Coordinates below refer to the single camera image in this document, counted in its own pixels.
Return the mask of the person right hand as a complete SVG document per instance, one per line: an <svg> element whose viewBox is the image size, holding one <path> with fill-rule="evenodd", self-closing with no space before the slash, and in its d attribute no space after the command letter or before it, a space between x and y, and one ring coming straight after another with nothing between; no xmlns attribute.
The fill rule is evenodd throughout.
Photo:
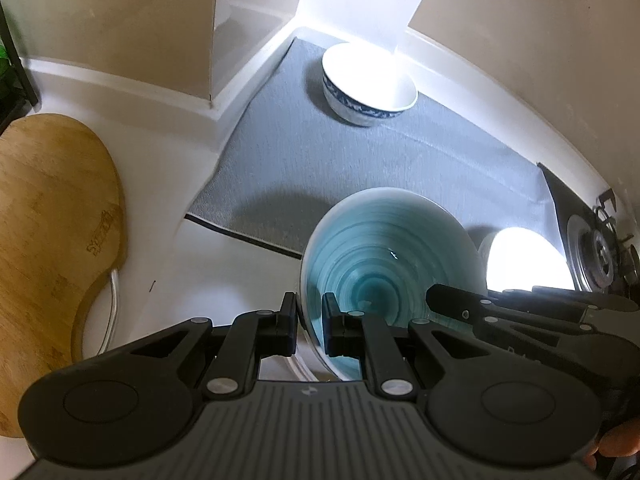
<svg viewBox="0 0 640 480"><path fill-rule="evenodd" d="M597 466L596 453L603 457L629 457L637 454L640 448L640 419L627 420L620 426L608 431L591 445L582 461L590 469Z"/></svg>

